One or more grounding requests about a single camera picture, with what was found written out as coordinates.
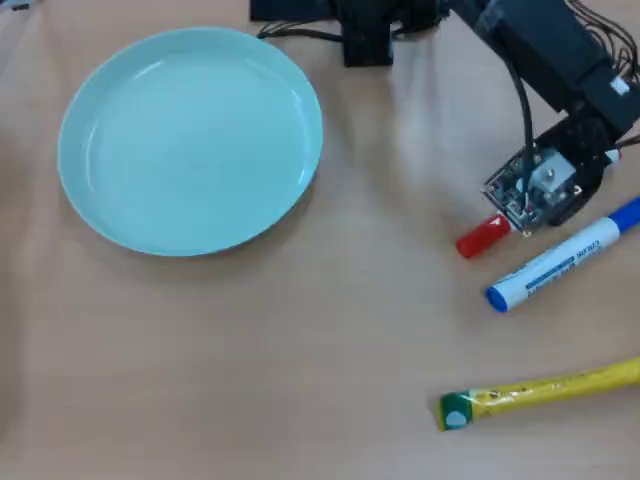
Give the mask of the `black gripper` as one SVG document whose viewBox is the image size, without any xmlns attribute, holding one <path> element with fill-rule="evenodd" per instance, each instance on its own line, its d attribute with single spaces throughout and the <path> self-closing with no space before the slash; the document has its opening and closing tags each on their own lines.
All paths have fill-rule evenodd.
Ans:
<svg viewBox="0 0 640 480">
<path fill-rule="evenodd" d="M 597 193 L 604 170 L 622 160 L 621 148 L 614 143 L 595 114 L 567 116 L 536 138 L 535 174 L 589 174 L 580 184 L 581 192 L 548 219 L 549 226 L 563 225 Z"/>
</svg>

